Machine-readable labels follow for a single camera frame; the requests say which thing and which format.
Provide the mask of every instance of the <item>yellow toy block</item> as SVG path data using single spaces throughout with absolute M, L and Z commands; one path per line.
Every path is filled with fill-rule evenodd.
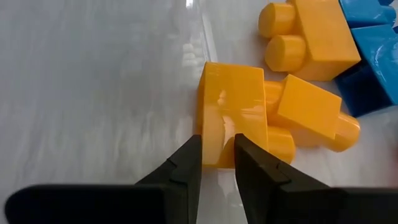
M 293 75 L 264 86 L 269 124 L 289 129 L 296 145 L 321 144 L 341 152 L 358 140 L 359 123 L 340 112 L 339 96 Z
M 295 146 L 288 130 L 267 125 L 261 68 L 207 62 L 198 87 L 196 133 L 202 136 L 203 165 L 234 168 L 234 136 L 290 163 Z
M 270 3 L 258 28 L 271 38 L 265 61 L 275 72 L 329 81 L 361 60 L 339 0 Z

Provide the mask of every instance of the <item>blue plastic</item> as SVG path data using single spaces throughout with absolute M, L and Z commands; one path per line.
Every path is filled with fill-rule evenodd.
M 362 61 L 336 78 L 355 117 L 398 105 L 398 35 L 390 25 L 351 30 Z
M 397 15 L 391 0 L 340 0 L 350 28 L 375 26 L 382 24 L 394 25 Z
M 390 5 L 394 0 L 379 0 L 379 3 L 382 4 L 383 6 L 388 6 Z

